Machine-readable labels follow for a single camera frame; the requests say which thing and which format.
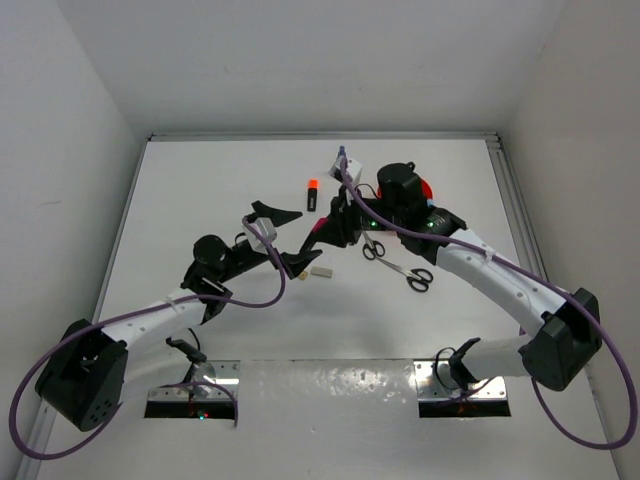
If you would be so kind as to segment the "pink cap black highlighter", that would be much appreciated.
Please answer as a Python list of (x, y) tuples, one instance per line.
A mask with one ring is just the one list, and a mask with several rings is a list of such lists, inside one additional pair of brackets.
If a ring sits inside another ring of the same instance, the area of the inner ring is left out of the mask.
[(315, 233), (315, 232), (317, 232), (318, 230), (322, 229), (322, 228), (323, 228), (323, 226), (326, 224), (326, 222), (327, 222), (327, 218), (320, 218), (320, 219), (315, 223), (315, 225), (313, 226), (313, 228), (312, 228), (311, 232), (312, 232), (312, 233)]

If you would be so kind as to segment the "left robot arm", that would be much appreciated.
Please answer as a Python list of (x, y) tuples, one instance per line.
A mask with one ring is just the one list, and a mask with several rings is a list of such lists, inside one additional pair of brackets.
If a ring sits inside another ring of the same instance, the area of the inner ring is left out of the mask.
[(318, 257), (316, 251), (279, 253), (272, 243), (280, 226), (301, 217), (299, 211), (272, 208), (255, 201), (242, 219), (244, 238), (228, 246), (205, 235), (193, 246), (193, 261), (180, 287), (170, 296), (118, 322), (71, 324), (35, 383), (36, 393), (82, 432), (92, 431), (113, 415), (123, 390), (133, 383), (128, 374), (147, 350), (164, 345), (180, 351), (188, 364), (206, 357), (174, 334), (199, 326), (235, 304), (227, 281), (266, 262), (283, 281), (295, 278)]

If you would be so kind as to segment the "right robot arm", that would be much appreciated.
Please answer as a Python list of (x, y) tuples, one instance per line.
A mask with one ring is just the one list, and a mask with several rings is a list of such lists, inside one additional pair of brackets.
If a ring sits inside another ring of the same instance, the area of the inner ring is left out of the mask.
[(358, 198), (341, 186), (329, 214), (320, 219), (302, 246), (346, 248), (370, 229), (393, 230), (401, 244), (444, 271), (467, 282), (520, 325), (520, 336), (503, 340), (472, 338), (436, 368), (440, 384), (465, 390), (491, 377), (530, 377), (563, 391), (602, 346), (595, 327), (597, 298), (584, 288), (554, 292), (514, 270), (493, 253), (464, 220), (435, 206), (425, 195), (415, 165), (391, 163), (377, 173), (379, 195)]

